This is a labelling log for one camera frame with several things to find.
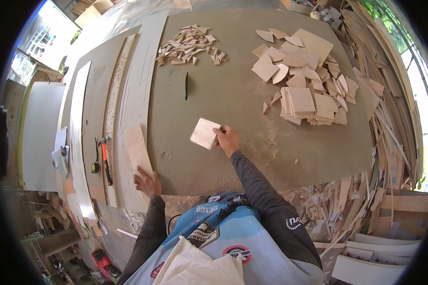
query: white panel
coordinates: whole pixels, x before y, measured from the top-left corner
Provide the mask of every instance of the white panel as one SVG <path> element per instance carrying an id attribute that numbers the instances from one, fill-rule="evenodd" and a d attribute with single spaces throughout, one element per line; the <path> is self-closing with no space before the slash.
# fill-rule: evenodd
<path id="1" fill-rule="evenodd" d="M 87 188 L 86 173 L 83 159 L 82 125 L 83 106 L 86 91 L 87 76 L 89 74 L 90 63 L 86 63 L 76 76 L 73 88 L 73 98 L 70 111 L 70 171 L 73 175 L 73 188 L 78 197 L 79 207 L 83 217 L 96 220 L 95 211 L 90 200 L 89 189 Z"/>
<path id="2" fill-rule="evenodd" d="M 331 277 L 352 285 L 392 285 L 405 268 L 401 265 L 385 265 L 338 255 Z"/>
<path id="3" fill-rule="evenodd" d="M 52 164 L 54 138 L 64 83 L 35 82 L 22 131 L 22 176 L 28 191 L 57 192 Z"/>

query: cable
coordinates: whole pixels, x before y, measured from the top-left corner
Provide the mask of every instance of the cable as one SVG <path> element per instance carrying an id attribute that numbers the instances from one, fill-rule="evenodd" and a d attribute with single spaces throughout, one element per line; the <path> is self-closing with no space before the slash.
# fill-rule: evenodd
<path id="1" fill-rule="evenodd" d="M 179 214 L 179 215 L 173 216 L 173 217 L 170 219 L 170 221 L 168 222 L 168 231 L 167 231 L 168 235 L 170 235 L 170 223 L 171 223 L 171 221 L 172 221 L 174 218 L 179 217 L 179 216 L 181 216 L 181 215 L 182 215 L 182 214 Z"/>

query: person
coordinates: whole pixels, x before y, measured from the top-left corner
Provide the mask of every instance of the person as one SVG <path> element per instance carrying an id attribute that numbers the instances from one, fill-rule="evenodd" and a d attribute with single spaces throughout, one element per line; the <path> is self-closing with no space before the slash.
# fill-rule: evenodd
<path id="1" fill-rule="evenodd" d="M 153 284 L 183 236 L 218 259 L 241 254 L 245 284 L 322 284 L 322 264 L 294 206 L 285 201 L 239 147 L 234 128 L 218 128 L 215 145 L 225 151 L 245 193 L 210 195 L 181 215 L 169 236 L 165 202 L 157 173 L 134 176 L 136 189 L 150 197 L 149 208 L 131 257 L 118 284 Z"/>

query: long sleeve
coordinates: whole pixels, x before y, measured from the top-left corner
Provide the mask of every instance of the long sleeve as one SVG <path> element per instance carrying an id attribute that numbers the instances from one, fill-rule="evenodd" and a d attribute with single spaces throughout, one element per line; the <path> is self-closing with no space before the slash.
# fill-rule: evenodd
<path id="1" fill-rule="evenodd" d="M 119 277 L 122 285 L 157 250 L 166 239 L 165 202 L 160 196 L 152 195 L 141 232 L 136 239 L 133 252 Z"/>
<path id="2" fill-rule="evenodd" d="M 265 176 L 237 150 L 231 162 L 252 207 L 258 211 L 263 227 L 290 259 L 308 262 L 322 269 L 317 250 L 294 206 L 284 200 Z"/>

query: gray work surface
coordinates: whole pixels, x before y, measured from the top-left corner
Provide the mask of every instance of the gray work surface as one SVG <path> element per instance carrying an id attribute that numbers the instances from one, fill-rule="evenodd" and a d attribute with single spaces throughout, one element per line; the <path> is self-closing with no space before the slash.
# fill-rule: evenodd
<path id="1" fill-rule="evenodd" d="M 156 67 L 148 118 L 148 153 L 159 174 L 163 194 L 201 196 L 218 190 L 242 191 L 239 180 L 219 149 L 206 150 L 189 140 L 200 117 L 236 128 L 241 150 L 278 191 L 314 185 L 359 174 L 371 168 L 371 137 L 360 91 L 357 105 L 347 104 L 347 126 L 297 126 L 280 118 L 280 102 L 262 115 L 285 82 L 264 83 L 251 71 L 252 50 L 265 43 L 255 30 L 276 28 L 292 35 L 302 28 L 334 44 L 331 55 L 341 72 L 356 77 L 331 28 L 306 16 L 275 10 L 232 9 L 194 11 L 168 17 L 163 46 L 183 26 L 212 27 L 213 45 L 225 52 L 220 66 L 206 52 L 191 63 Z M 188 100 L 184 80 L 188 72 Z"/>

